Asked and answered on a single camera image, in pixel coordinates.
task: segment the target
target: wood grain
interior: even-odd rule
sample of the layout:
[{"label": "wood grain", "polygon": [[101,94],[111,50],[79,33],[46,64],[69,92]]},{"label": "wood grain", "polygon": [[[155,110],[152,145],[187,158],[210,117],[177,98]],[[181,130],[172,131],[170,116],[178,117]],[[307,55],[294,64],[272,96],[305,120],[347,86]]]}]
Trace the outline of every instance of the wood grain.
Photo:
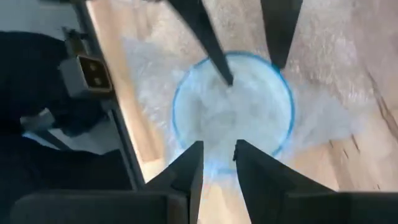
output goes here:
[{"label": "wood grain", "polygon": [[[135,98],[132,86],[134,80],[130,79],[131,71],[120,41],[122,36],[145,39],[152,32],[149,21],[158,15],[157,8],[140,4],[139,1],[134,1],[134,3],[115,3],[111,0],[87,2],[135,153],[144,178],[148,181],[161,172],[166,165],[164,145],[162,136],[142,113]],[[363,39],[357,39],[357,41],[366,42]],[[392,40],[390,43],[398,43],[398,41]],[[288,161],[288,165],[334,190],[396,191],[398,190],[398,126],[396,123],[398,90],[395,88],[396,82],[392,83],[396,80],[398,69],[394,70],[395,65],[391,65],[389,67],[391,70],[385,77],[383,73],[375,72],[374,65],[369,65],[372,61],[370,58],[373,57],[367,57],[367,55],[372,52],[359,52],[364,54],[359,56],[360,60],[364,69],[369,71],[369,78],[373,80],[377,106],[374,110],[367,112],[363,127],[357,133],[346,139],[331,140],[321,146],[302,150]],[[393,51],[388,51],[388,53],[394,56]],[[209,185],[206,189],[205,195],[209,199],[201,204],[202,223],[221,223],[220,220],[229,220],[224,221],[225,223],[247,222],[247,213],[242,207],[239,194],[223,191],[219,185]],[[208,215],[214,210],[220,214]]]}]

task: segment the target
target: black fabric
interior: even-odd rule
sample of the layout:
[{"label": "black fabric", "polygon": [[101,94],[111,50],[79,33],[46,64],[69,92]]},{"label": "black fabric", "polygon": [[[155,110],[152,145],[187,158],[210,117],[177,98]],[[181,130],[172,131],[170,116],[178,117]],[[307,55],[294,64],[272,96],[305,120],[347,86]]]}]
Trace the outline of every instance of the black fabric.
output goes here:
[{"label": "black fabric", "polygon": [[0,136],[0,220],[21,197],[45,189],[130,190],[119,151],[57,151],[22,136]]},{"label": "black fabric", "polygon": [[68,57],[63,41],[43,34],[0,32],[0,49],[0,134],[21,133],[19,118],[44,108],[68,136],[87,132],[104,118],[99,102],[68,96],[58,70]]},{"label": "black fabric", "polygon": [[129,190],[119,151],[99,156],[57,151],[21,136],[22,116],[49,108],[70,135],[102,117],[100,104],[71,99],[58,71],[67,58],[61,40],[28,32],[0,32],[0,223],[10,206],[45,189]]}]

